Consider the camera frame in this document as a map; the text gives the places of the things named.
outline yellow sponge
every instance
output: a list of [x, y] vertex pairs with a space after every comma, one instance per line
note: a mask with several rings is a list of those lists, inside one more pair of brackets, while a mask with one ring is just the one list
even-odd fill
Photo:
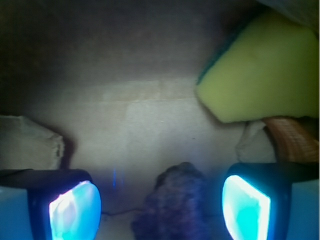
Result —
[[222, 122], [319, 117], [319, 41], [268, 10], [200, 77], [196, 93]]

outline blue light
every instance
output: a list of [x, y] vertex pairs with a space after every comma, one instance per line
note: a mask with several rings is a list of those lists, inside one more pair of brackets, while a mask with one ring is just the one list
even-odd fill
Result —
[[266, 240], [271, 200], [238, 175], [223, 185], [222, 210], [226, 227], [235, 240]]
[[93, 240], [101, 218], [101, 198], [90, 181], [77, 186], [49, 204], [52, 240]]

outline purple rock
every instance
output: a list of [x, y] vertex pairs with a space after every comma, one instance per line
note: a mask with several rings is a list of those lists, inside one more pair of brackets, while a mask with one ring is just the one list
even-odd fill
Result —
[[136, 240], [210, 240], [204, 218], [206, 179], [191, 163], [168, 168], [156, 179], [131, 223]]

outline wire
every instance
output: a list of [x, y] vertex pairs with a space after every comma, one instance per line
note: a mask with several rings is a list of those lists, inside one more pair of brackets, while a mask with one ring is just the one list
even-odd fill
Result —
[[134, 212], [134, 211], [142, 212], [142, 208], [137, 208], [136, 207], [136, 208], [123, 210], [123, 211], [119, 211], [119, 212], [114, 212], [114, 213], [111, 213], [111, 212], [108, 212], [108, 211], [102, 211], [101, 214], [111, 217], [111, 216], [117, 216], [117, 215], [121, 215], [121, 214], [127, 214], [127, 213]]

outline glowing blue light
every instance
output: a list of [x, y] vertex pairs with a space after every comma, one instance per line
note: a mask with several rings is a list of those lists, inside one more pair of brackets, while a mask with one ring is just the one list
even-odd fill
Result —
[[270, 198], [238, 175], [223, 185], [222, 210], [226, 227], [235, 240], [266, 240]]
[[101, 218], [101, 198], [90, 181], [77, 186], [49, 204], [52, 240], [93, 240]]
[[117, 173], [116, 173], [116, 169], [113, 169], [113, 181], [112, 181], [113, 188], [116, 188], [116, 185], [117, 185]]

